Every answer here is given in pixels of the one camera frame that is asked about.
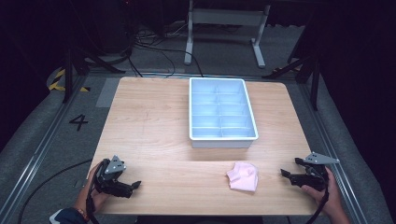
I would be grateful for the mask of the white divided storage box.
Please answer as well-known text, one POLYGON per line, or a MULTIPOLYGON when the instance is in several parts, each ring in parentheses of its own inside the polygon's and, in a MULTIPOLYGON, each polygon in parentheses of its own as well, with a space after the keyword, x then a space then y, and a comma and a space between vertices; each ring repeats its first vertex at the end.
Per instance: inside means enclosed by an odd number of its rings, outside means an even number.
POLYGON ((259 134, 246 82, 191 77, 189 131, 195 148, 249 148, 259 134))

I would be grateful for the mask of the black metal stand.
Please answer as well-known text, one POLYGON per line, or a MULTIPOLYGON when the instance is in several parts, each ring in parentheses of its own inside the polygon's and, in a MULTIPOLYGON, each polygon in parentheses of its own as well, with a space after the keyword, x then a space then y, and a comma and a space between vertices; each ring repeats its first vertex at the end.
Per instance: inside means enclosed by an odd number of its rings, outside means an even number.
POLYGON ((298 83, 305 83, 310 77, 312 78, 310 103, 314 110, 318 110, 317 99, 320 65, 318 61, 318 56, 316 54, 303 57, 302 59, 290 63, 283 68, 275 69, 272 74, 268 76, 262 76, 262 78, 275 79, 285 75, 286 73, 292 71, 293 69, 296 69, 297 67, 300 68, 295 78, 298 83))
POLYGON ((124 71, 114 67, 108 62, 100 59, 93 53, 88 52, 85 49, 79 47, 68 47, 65 50, 65 94, 64 103, 67 103, 73 93, 73 71, 76 70, 80 76, 86 76, 89 72, 88 63, 85 59, 88 58, 99 67, 105 68, 107 71, 113 74, 124 74, 124 71))

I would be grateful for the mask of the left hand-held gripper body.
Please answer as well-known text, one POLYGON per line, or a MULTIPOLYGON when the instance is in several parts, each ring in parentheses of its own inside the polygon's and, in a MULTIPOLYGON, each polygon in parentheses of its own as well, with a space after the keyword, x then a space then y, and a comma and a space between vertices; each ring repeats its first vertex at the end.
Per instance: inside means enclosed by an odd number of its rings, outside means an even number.
POLYGON ((93 178, 94 188, 98 192, 120 196, 119 190, 126 189, 126 184, 119 182, 118 177, 125 169, 126 166, 117 155, 111 160, 103 159, 93 178))

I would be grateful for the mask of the aluminium floor rail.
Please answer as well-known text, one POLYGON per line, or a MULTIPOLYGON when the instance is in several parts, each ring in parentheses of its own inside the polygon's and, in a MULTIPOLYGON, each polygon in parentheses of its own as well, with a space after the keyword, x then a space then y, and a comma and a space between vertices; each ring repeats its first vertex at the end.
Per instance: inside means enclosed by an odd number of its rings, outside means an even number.
MULTIPOLYGON (((327 156, 340 159, 340 156, 337 154, 333 140, 330 137, 330 133, 325 126, 320 112, 315 110, 312 106, 309 89, 303 84, 299 84, 298 89, 304 98, 309 115, 312 118, 316 129, 318 130, 318 135, 320 136, 321 140, 320 148, 327 156)), ((341 193, 346 202, 346 207, 351 213, 353 224, 368 224, 367 218, 362 212, 361 204, 352 188, 350 178, 347 176, 346 170, 344 169, 344 165, 344 162, 337 164, 333 163, 331 164, 331 168, 335 174, 336 182, 340 186, 341 193)))
POLYGON ((66 103, 63 94, 53 91, 0 153, 0 224, 10 222, 85 80, 76 78, 66 103))

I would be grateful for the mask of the grey floor tape patch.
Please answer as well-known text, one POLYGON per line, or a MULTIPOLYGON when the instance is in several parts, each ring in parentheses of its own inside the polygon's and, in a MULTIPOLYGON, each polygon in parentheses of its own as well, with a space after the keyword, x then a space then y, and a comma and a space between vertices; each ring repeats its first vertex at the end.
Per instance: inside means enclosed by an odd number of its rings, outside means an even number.
POLYGON ((111 107, 120 80, 107 78, 96 102, 97 107, 111 107))

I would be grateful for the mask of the person's right hand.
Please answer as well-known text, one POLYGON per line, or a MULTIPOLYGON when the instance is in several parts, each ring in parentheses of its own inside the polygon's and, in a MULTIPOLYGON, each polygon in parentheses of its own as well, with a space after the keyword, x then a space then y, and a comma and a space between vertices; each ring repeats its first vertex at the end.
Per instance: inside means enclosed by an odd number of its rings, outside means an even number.
MULTIPOLYGON (((341 196, 332 171, 329 168, 327 168, 326 171, 329 178, 329 199, 323 207, 323 212, 328 217, 336 217, 343 212, 341 196)), ((309 196, 311 196, 317 203, 320 203, 321 199, 325 195, 324 191, 318 191, 307 185, 302 185, 301 189, 309 196)))

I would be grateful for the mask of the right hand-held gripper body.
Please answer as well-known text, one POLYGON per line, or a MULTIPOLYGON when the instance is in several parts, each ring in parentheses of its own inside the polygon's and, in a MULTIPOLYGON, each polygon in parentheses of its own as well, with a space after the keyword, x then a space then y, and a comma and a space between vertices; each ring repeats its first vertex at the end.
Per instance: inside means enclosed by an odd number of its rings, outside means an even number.
POLYGON ((326 171, 326 164, 336 164, 340 161, 335 158, 331 158, 316 152, 312 152, 305 158, 303 158, 308 165, 303 166, 305 169, 304 175, 293 175, 292 184, 294 186, 301 187, 307 185, 318 191, 322 191, 327 188, 328 173, 326 171))

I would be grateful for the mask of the white metal desk frame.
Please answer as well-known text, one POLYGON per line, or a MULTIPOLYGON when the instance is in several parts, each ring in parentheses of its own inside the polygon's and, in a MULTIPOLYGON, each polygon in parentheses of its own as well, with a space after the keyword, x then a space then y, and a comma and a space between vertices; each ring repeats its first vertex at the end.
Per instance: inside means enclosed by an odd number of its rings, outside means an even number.
POLYGON ((264 68, 264 61, 260 43, 262 34, 267 22, 270 5, 265 5, 264 9, 245 11, 236 9, 209 9, 199 8, 194 5, 194 0, 189 0, 188 10, 188 37, 186 43, 186 53, 184 64, 190 65, 193 51, 193 25, 194 24, 222 24, 222 25, 241 25, 256 26, 258 28, 257 35, 250 39, 257 65, 264 68))

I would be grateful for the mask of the yellow black hazard tape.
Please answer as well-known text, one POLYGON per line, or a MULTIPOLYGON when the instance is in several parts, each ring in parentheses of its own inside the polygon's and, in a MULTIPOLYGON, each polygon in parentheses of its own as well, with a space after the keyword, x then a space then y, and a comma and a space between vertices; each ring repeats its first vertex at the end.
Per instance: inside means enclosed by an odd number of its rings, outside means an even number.
POLYGON ((61 69, 60 71, 57 72, 55 78, 52 80, 52 82, 49 84, 49 90, 53 91, 66 91, 65 86, 60 86, 59 83, 61 81, 61 78, 65 75, 65 69, 61 69))

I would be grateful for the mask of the pink cloth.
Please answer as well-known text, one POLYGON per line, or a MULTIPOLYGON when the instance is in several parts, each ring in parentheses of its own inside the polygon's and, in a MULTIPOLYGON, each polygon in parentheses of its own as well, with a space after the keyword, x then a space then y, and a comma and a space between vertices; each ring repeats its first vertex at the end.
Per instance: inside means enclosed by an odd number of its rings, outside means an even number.
POLYGON ((236 161, 226 175, 231 189, 255 192, 258 186, 258 169, 250 163, 236 161))

